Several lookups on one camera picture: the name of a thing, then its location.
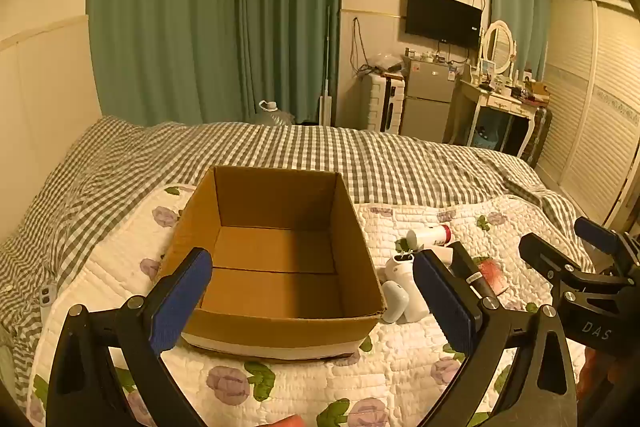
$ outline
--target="refrigerator door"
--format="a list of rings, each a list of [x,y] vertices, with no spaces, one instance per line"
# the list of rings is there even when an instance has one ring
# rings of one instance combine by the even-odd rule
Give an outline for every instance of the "refrigerator door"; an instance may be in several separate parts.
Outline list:
[[[433,100],[404,99],[400,134],[427,142],[442,143],[449,106],[449,103],[433,102]]]
[[[424,98],[437,102],[451,102],[454,80],[447,80],[449,67],[431,62],[412,60],[405,96]]]

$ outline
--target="tv screen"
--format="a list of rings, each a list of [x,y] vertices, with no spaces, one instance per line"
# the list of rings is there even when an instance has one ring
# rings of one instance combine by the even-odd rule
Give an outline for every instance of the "tv screen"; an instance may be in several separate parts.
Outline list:
[[[455,0],[407,0],[405,31],[476,50],[482,10]]]

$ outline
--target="wardrobe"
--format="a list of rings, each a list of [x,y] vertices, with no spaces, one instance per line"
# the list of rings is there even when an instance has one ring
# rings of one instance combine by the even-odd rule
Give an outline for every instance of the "wardrobe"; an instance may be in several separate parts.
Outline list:
[[[590,219],[625,227],[640,195],[640,22],[619,0],[551,0],[553,120],[536,171]]]

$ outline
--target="metal screw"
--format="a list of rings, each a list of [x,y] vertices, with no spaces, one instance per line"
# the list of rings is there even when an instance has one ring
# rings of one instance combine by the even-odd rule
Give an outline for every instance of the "metal screw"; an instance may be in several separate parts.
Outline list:
[[[495,297],[485,297],[482,299],[482,305],[488,310],[497,310],[500,302]]]
[[[69,308],[69,316],[70,317],[78,317],[79,314],[82,313],[82,304],[74,304]]]
[[[130,310],[137,310],[138,308],[142,308],[142,304],[145,303],[145,299],[140,295],[135,295],[127,301],[127,308]]]
[[[545,304],[544,306],[542,306],[542,312],[547,317],[555,317],[556,316],[556,310],[553,308],[553,306],[549,306],[548,304]]]

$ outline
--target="closet door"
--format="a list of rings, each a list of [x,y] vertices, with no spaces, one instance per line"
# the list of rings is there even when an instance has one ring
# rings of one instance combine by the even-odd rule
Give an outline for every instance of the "closet door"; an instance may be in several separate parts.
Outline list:
[[[560,184],[577,139],[591,76],[593,11],[590,0],[551,0],[544,81],[553,119],[536,167],[545,182]]]
[[[560,185],[589,218],[604,223],[621,195],[640,139],[640,23],[599,5],[597,36],[593,94]]]

